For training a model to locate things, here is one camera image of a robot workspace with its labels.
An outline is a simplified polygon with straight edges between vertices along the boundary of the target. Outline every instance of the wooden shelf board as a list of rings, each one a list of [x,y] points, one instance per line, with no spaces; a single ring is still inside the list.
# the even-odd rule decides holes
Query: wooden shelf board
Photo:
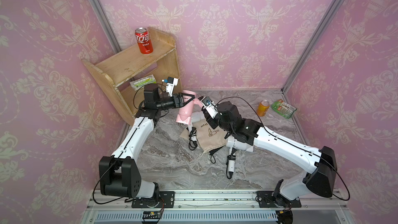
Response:
[[[151,41],[153,52],[150,54],[142,54],[138,45],[135,44],[98,63],[96,67],[107,73],[115,82],[115,87],[119,87],[175,49],[171,44],[158,39],[153,38]]]
[[[126,101],[127,105],[132,111],[132,114],[135,115],[135,113],[138,111],[133,105],[132,99],[134,98],[134,94],[137,91],[135,91],[132,87],[128,86],[125,89],[123,89],[120,93],[122,94],[124,100]],[[144,90],[141,89],[137,92],[137,95],[135,96],[135,106],[139,107],[140,103],[144,100]]]

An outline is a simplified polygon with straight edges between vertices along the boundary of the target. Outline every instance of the pink wall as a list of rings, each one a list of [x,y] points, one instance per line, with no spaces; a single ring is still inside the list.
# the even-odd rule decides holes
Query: pink wall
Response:
[[[357,224],[397,223],[397,35],[398,0],[345,0],[288,92],[307,139],[336,151]]]
[[[281,88],[331,0],[100,0],[122,48],[177,39],[185,88]]]
[[[0,0],[0,223],[80,222],[123,126],[80,59],[110,55],[87,0]]]

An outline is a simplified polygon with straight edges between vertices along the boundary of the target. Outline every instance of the red soda can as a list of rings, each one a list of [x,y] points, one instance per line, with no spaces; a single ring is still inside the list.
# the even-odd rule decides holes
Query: red soda can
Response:
[[[149,38],[149,32],[147,28],[137,28],[135,30],[135,39],[137,40],[138,47],[140,48],[141,53],[149,54],[152,53],[153,47],[152,42]]]

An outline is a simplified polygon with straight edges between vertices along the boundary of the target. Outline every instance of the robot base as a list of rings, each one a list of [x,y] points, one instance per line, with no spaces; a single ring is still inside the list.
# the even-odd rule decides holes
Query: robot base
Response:
[[[164,201],[164,208],[174,207],[175,191],[160,191],[160,197]],[[149,207],[144,199],[135,198],[131,204],[132,208],[161,208],[162,202],[158,202],[154,207]]]
[[[273,191],[257,191],[256,201],[260,208],[278,208],[274,202],[274,197],[272,196]],[[293,200],[292,208],[301,208],[300,200]]]

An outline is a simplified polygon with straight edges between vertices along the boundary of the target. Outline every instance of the orange soda can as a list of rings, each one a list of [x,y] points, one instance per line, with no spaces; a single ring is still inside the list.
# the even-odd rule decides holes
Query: orange soda can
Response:
[[[269,102],[263,100],[262,102],[260,102],[260,104],[258,104],[257,115],[263,117],[264,115],[266,115],[268,108],[269,108]]]

